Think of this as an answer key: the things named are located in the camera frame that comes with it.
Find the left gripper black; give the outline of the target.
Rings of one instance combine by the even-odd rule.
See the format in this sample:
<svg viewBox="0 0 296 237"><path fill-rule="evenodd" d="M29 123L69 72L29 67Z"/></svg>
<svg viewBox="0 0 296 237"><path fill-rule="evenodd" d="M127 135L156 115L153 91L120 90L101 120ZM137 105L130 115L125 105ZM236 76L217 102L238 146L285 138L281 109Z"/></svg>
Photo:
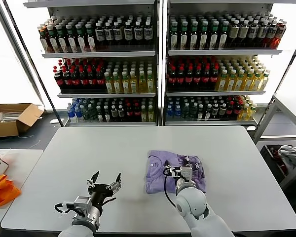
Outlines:
<svg viewBox="0 0 296 237"><path fill-rule="evenodd" d="M91 197L91 203L94 207L102 207L106 203L115 200L114 192L118 192L121 188L121 173L118 174L116 180L110 185L96 184L99 171L87 180L88 192Z"/></svg>

